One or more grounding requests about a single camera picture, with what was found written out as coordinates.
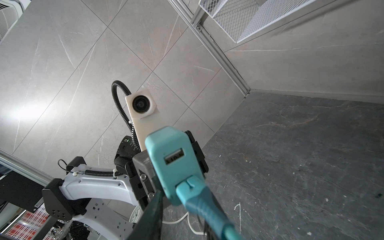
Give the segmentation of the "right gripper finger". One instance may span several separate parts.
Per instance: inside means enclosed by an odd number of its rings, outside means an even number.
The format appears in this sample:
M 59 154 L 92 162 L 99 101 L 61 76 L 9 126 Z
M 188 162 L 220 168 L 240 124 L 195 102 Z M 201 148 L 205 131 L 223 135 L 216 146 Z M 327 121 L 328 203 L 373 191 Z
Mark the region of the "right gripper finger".
M 139 222 L 128 236 L 128 240 L 161 239 L 164 209 L 163 198 L 164 193 L 162 191 L 156 191 Z

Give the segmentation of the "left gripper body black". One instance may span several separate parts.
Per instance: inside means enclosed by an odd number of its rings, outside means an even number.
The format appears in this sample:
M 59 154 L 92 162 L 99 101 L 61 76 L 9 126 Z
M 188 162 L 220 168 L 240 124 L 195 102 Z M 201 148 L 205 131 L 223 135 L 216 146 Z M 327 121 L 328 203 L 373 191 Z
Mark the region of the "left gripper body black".
M 116 153 L 114 164 L 118 172 L 129 176 L 129 182 L 139 206 L 145 210 L 148 206 L 151 193 L 156 193 L 156 173 L 153 169 L 148 153 L 141 154 L 134 147 L 133 138 L 125 136 Z

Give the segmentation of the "teal charger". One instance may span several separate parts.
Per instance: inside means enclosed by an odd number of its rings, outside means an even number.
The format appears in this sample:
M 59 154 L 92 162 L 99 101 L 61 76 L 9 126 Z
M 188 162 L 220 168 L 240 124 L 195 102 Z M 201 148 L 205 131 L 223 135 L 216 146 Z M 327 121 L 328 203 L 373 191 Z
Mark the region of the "teal charger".
M 145 146 L 167 199 L 173 206 L 181 205 L 177 186 L 193 176 L 204 180 L 189 136 L 166 126 L 149 134 Z

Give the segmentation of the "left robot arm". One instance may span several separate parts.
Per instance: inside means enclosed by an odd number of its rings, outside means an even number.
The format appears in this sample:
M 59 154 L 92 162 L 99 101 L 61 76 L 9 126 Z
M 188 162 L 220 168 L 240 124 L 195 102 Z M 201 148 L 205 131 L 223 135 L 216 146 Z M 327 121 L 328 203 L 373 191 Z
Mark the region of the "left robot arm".
M 53 179 L 42 191 L 47 213 L 58 220 L 78 221 L 108 240 L 159 240 L 163 210 L 170 203 L 161 199 L 161 185 L 147 151 L 133 147 L 126 136 L 115 156 L 117 171 L 88 166 L 82 157 L 66 167 L 64 179 Z M 143 210 L 132 223 L 110 209 L 105 200 L 116 200 Z

